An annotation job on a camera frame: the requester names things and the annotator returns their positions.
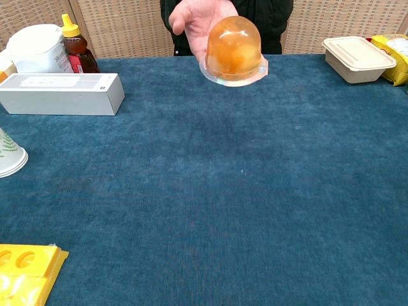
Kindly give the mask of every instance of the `plastic cup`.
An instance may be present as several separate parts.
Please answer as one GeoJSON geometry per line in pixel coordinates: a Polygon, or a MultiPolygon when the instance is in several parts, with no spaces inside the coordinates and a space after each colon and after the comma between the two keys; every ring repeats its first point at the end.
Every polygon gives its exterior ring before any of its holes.
{"type": "Polygon", "coordinates": [[[256,26],[240,16],[222,19],[208,36],[200,68],[209,80],[227,86],[248,85],[267,75],[256,26]]]}

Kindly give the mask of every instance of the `wicker wall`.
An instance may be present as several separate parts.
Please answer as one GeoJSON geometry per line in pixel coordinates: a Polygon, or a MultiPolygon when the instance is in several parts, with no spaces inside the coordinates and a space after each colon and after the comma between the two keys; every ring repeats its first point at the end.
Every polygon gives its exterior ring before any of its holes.
{"type": "Polygon", "coordinates": [[[408,0],[295,0],[284,53],[321,53],[325,38],[397,33],[408,0]]]}
{"type": "MultiPolygon", "coordinates": [[[[61,25],[64,12],[75,15],[97,57],[172,54],[159,0],[0,0],[0,48],[25,26],[61,25]]],[[[284,53],[320,53],[327,37],[404,33],[407,12],[408,0],[295,0],[284,53]]]]}
{"type": "Polygon", "coordinates": [[[61,15],[71,13],[68,0],[0,0],[0,50],[11,35],[34,24],[61,25],[61,15]]]}
{"type": "Polygon", "coordinates": [[[171,55],[159,0],[71,0],[88,28],[97,57],[171,55]]]}

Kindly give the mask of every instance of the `plastic bag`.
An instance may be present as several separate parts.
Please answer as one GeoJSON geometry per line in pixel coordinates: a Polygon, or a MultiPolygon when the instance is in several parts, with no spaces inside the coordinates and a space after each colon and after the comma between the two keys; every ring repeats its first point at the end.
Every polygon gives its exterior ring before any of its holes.
{"type": "Polygon", "coordinates": [[[394,86],[408,83],[408,36],[403,34],[376,35],[371,42],[392,56],[397,65],[382,75],[394,82],[394,86]]]}

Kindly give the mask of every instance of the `dark clothing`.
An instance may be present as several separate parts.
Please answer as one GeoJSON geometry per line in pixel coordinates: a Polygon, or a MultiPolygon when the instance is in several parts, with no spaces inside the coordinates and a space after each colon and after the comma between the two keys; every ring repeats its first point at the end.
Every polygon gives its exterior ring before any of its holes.
{"type": "MultiPolygon", "coordinates": [[[[171,32],[175,55],[192,55],[186,34],[174,35],[168,21],[168,17],[179,2],[180,0],[160,0],[161,17],[167,30],[171,32]]],[[[258,28],[262,40],[262,53],[281,54],[281,34],[288,25],[293,0],[231,0],[231,2],[240,16],[248,18],[258,28]]]]}

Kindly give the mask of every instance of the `white canister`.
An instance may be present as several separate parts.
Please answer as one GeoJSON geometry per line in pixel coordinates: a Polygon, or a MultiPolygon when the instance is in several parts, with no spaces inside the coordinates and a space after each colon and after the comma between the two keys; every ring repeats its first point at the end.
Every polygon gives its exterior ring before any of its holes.
{"type": "Polygon", "coordinates": [[[63,39],[58,25],[32,25],[14,34],[6,49],[19,73],[73,73],[63,39]]]}

